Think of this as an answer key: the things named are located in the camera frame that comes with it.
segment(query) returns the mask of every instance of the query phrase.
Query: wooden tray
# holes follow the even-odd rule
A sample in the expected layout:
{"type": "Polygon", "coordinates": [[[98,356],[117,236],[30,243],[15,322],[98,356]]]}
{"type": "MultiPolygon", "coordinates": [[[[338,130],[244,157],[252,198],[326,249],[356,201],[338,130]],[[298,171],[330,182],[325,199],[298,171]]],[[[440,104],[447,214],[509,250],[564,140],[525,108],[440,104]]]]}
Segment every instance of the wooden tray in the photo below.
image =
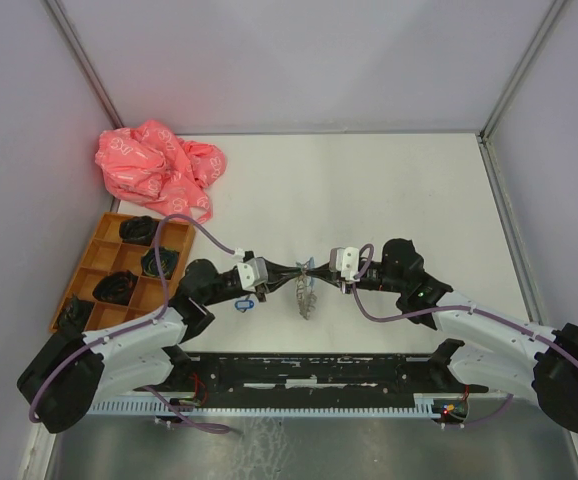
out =
{"type": "MultiPolygon", "coordinates": [[[[81,300],[94,303],[85,330],[113,327],[145,315],[162,305],[160,279],[142,275],[140,258],[149,250],[149,247],[122,243],[120,239],[120,223],[128,218],[132,216],[110,212],[102,216],[51,321],[50,332],[58,330],[58,315],[69,303],[73,294],[81,300]],[[139,277],[129,306],[99,302],[93,298],[92,292],[98,282],[107,275],[121,270],[131,270],[139,277]]],[[[189,224],[169,222],[164,227],[162,246],[176,250],[180,254],[171,280],[167,281],[170,295],[175,293],[185,271],[195,234],[196,231],[189,224]]]]}

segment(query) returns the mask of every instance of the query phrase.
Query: pink bag with white print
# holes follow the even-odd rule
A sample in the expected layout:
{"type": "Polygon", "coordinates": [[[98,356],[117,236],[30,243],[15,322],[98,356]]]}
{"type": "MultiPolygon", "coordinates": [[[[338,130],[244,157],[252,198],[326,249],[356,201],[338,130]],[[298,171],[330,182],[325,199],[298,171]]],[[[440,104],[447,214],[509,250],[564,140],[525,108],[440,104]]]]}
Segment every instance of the pink bag with white print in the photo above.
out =
{"type": "Polygon", "coordinates": [[[211,201],[202,190],[222,175],[225,155],[206,143],[185,142],[155,120],[138,128],[102,132],[96,164],[107,190],[163,215],[191,215],[191,207],[205,210],[197,220],[211,218],[211,201]]]}

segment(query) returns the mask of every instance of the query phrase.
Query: robotic arm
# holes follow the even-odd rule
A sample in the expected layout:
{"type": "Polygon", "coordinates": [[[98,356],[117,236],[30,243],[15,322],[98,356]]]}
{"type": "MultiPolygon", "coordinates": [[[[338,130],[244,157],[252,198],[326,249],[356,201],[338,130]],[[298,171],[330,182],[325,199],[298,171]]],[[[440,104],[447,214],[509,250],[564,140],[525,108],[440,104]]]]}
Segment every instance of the robotic arm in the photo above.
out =
{"type": "Polygon", "coordinates": [[[252,252],[224,273],[208,260],[196,260],[186,268],[160,318],[153,312],[99,331],[60,330],[21,375],[18,389],[32,405],[40,397],[35,413],[50,432],[63,431],[99,401],[164,382],[184,356],[178,345],[201,334],[214,320],[206,306],[252,293],[264,302],[267,294],[302,273],[353,294],[370,320],[409,318],[459,338],[443,342],[434,353],[456,380],[526,398],[556,423],[578,433],[578,327],[567,324],[558,331],[480,308],[426,273],[413,243],[403,239],[388,241],[380,262],[361,259],[356,248],[340,248],[332,250],[328,264],[304,272],[252,252]],[[357,290],[399,293],[396,305],[403,315],[371,317],[357,290]],[[85,352],[47,386],[56,367],[79,350],[85,352]]]}

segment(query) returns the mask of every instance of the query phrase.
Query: white wall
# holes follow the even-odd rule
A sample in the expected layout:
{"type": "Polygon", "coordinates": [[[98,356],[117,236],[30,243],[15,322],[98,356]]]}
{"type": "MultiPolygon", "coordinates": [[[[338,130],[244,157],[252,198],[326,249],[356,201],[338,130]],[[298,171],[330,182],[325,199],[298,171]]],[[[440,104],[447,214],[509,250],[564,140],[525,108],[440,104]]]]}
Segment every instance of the white wall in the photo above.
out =
{"type": "Polygon", "coordinates": [[[41,2],[0,1],[0,480],[15,478],[30,426],[15,382],[110,205],[93,165],[105,128],[41,2]]]}
{"type": "Polygon", "coordinates": [[[551,0],[63,0],[127,125],[479,131],[551,0]]]}
{"type": "Polygon", "coordinates": [[[578,1],[494,137],[513,211],[555,325],[578,324],[578,1]]]}

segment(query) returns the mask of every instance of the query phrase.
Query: blue carabiner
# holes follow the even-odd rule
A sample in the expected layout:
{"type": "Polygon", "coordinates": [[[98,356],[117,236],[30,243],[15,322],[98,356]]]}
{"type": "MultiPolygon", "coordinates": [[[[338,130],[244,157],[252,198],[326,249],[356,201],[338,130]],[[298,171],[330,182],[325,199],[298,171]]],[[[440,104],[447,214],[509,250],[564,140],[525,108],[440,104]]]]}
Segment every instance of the blue carabiner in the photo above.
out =
{"type": "Polygon", "coordinates": [[[249,300],[249,297],[247,296],[247,298],[236,300],[233,306],[236,307],[236,310],[240,313],[246,313],[247,310],[251,310],[256,306],[256,304],[253,303],[253,300],[249,300]]]}

